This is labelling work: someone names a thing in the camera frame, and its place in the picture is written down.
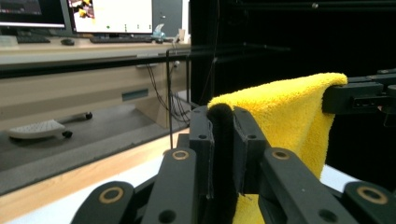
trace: black metal bar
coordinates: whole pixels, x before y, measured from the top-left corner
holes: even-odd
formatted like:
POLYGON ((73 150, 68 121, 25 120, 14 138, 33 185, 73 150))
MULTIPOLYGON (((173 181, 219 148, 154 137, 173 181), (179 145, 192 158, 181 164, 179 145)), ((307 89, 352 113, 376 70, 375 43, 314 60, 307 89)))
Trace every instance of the black metal bar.
POLYGON ((196 154, 178 147, 167 151, 148 200, 142 224, 196 223, 196 154))
POLYGON ((168 119, 169 119, 169 138, 170 146, 173 148, 173 127, 172 127, 172 78, 169 60, 169 49, 166 51, 166 88, 168 92, 168 119))
POLYGON ((244 60, 268 56, 269 54, 274 54, 274 53, 277 53, 277 52, 261 51, 261 52, 244 53, 244 54, 239 54, 239 55, 218 56, 214 63, 220 64, 220 63, 230 63, 230 62, 242 62, 244 60))
POLYGON ((347 183, 341 201, 359 223, 396 221, 396 197, 378 185, 364 181, 347 183))
POLYGON ((244 108, 235 106, 233 131, 233 181, 241 193, 259 193, 260 159, 269 147, 262 130, 244 108))
POLYGON ((199 106, 191 111, 190 148, 197 154, 198 191, 201 195, 213 197, 214 137, 211 123, 206 117, 207 106, 199 106))
POLYGON ((265 149, 261 167, 259 206, 265 223, 358 223, 292 151, 265 149), (265 215, 273 213, 286 221, 265 215))
POLYGON ((136 215, 134 187, 126 182, 112 181, 96 188, 73 217, 72 224, 132 223, 136 215))
MULTIPOLYGON (((170 55, 169 57, 173 60, 182 60, 185 56, 170 55)), ((57 63, 7 64, 0 65, 0 78, 32 77, 165 62, 166 56, 160 55, 147 58, 120 57, 98 60, 75 60, 57 63)))

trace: cable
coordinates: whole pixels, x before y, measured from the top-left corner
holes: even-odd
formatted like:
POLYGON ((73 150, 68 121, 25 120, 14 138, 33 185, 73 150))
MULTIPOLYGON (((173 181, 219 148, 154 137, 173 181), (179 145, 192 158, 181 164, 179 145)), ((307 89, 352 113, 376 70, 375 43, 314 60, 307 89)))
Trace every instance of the cable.
POLYGON ((150 76, 150 80, 151 80, 151 84, 153 86, 153 89, 155 90, 156 96, 158 101, 160 102, 160 104, 163 106, 163 108, 168 111, 169 113, 171 113, 172 117, 180 122, 184 122, 186 124, 189 124, 190 119, 185 117, 186 114, 188 114, 188 112, 186 112, 181 104, 180 98, 178 96, 178 93, 172 93, 172 98, 171 98, 171 108, 168 108, 166 102, 163 100, 163 98, 161 97, 158 89, 157 89, 157 83, 155 81, 155 77, 154 77, 154 73, 151 69, 151 66, 149 66, 147 64, 147 69, 148 69, 148 74, 150 76), (177 99, 177 105, 178 105, 178 111, 180 111, 180 113, 177 113, 177 108, 175 107, 175 103, 174 103, 174 98, 177 99))

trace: monitor screen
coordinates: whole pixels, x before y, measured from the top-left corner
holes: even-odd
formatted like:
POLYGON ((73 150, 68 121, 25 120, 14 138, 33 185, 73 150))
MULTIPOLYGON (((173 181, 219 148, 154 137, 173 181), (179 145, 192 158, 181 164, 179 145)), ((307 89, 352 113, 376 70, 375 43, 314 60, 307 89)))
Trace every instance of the monitor screen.
POLYGON ((0 0, 0 28, 65 28, 61 0, 0 0))
POLYGON ((152 34, 152 0, 67 0, 75 34, 152 34))

